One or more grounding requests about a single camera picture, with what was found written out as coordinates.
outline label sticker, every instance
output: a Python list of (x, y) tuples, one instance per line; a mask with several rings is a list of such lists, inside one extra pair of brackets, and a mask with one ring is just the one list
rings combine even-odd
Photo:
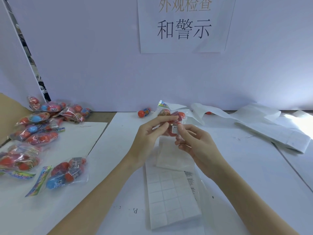
[(174, 133), (174, 134), (179, 134), (179, 133), (178, 133), (178, 126), (177, 126), (177, 125), (173, 125), (173, 126), (172, 126), (172, 133)]

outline paper sign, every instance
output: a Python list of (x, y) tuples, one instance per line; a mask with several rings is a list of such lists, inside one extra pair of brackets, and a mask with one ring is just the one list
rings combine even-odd
[(141, 53), (225, 50), (235, 0), (137, 0)]

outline hand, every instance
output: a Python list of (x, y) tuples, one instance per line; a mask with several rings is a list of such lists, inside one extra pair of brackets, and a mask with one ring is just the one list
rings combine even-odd
[[(157, 138), (167, 130), (167, 121), (176, 119), (178, 119), (178, 116), (158, 116), (139, 127), (134, 142), (126, 155), (126, 157), (131, 158), (131, 163), (135, 166), (135, 169), (143, 166), (151, 154)], [(165, 123), (157, 129), (152, 130), (162, 122)]]
[(210, 134), (191, 124), (179, 124), (175, 145), (189, 153), (200, 170), (213, 179), (218, 170), (227, 163)]

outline white backdrop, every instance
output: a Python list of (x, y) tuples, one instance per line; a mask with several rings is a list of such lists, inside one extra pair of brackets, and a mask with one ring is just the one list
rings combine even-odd
[(0, 0), (0, 92), (26, 108), (28, 95), (44, 100), (3, 0)]
[(313, 0), (236, 0), (223, 54), (140, 54), (136, 0), (9, 0), (52, 100), (313, 109)]

